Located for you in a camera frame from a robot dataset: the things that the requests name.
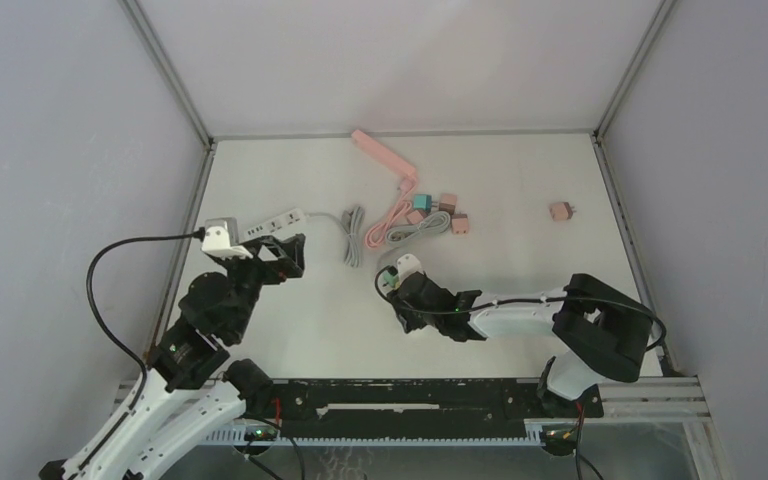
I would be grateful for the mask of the green plug adapter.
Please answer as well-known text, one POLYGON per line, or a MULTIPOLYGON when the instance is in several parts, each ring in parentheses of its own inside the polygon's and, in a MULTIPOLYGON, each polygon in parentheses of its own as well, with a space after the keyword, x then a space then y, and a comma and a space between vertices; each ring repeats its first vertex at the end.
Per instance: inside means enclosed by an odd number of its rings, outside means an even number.
POLYGON ((400 282, 398 269, 394 266, 385 267, 381 280, 387 288, 391 290, 396 289, 400 282))

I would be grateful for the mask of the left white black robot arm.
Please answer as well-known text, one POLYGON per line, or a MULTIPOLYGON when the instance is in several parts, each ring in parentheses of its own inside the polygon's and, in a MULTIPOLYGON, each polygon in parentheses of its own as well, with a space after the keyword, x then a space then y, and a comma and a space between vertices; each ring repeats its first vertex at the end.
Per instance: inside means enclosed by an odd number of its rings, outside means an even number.
POLYGON ((303 276, 306 237, 237 237, 220 218, 183 239, 220 266, 197 276, 178 303, 179 318, 136 361, 139 377, 94 437, 64 460, 47 462, 42 479, 158 479, 220 426, 265 414, 269 376, 252 360, 233 361, 262 289, 303 276))

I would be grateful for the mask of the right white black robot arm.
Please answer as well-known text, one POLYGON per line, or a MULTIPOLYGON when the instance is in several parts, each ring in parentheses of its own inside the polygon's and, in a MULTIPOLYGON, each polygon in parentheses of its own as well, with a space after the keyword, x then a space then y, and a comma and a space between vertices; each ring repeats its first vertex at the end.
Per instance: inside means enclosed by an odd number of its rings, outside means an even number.
POLYGON ((577 273, 559 289, 531 297, 481 290, 453 293, 422 270, 381 269, 374 288, 405 333, 430 327, 456 342, 510 336, 552 337, 565 347, 547 361, 539 406, 565 415, 590 387, 605 380, 634 383, 646 354, 667 336, 650 309, 596 277, 577 273))

